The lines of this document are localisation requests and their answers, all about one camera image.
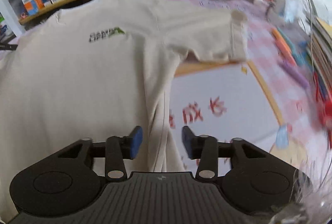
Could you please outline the cream t-shirt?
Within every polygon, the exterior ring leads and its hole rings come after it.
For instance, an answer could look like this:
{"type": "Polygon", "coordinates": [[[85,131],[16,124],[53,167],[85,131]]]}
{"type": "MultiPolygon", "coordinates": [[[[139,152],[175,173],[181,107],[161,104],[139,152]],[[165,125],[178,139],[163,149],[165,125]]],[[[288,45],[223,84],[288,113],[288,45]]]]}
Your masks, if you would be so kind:
{"type": "Polygon", "coordinates": [[[1,58],[1,219],[26,167],[82,138],[143,129],[128,171],[178,172],[169,127],[171,82],[189,54],[242,61],[247,16],[175,0],[92,0],[61,9],[1,58]]]}

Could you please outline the pink checkered tablecloth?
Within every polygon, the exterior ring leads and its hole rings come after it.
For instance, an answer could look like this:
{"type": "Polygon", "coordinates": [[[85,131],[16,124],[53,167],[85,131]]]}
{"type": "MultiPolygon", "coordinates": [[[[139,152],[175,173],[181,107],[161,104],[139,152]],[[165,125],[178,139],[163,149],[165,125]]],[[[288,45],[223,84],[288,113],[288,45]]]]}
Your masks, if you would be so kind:
{"type": "Polygon", "coordinates": [[[254,141],[277,130],[272,109],[245,59],[205,62],[189,54],[177,67],[169,95],[169,127],[182,171],[186,153],[181,130],[185,125],[196,135],[206,134],[220,141],[234,137],[254,141]]]}

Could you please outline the orange marker pen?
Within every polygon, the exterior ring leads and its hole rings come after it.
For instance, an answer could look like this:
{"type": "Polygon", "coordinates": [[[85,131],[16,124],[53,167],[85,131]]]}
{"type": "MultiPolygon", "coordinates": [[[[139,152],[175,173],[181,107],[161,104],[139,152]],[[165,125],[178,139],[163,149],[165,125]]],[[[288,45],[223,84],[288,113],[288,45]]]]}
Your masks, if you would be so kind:
{"type": "Polygon", "coordinates": [[[290,50],[289,46],[286,44],[286,41],[281,36],[277,28],[273,28],[271,30],[271,33],[275,39],[275,44],[279,51],[281,52],[282,56],[291,64],[291,65],[297,65],[294,57],[292,56],[292,51],[290,50]]]}

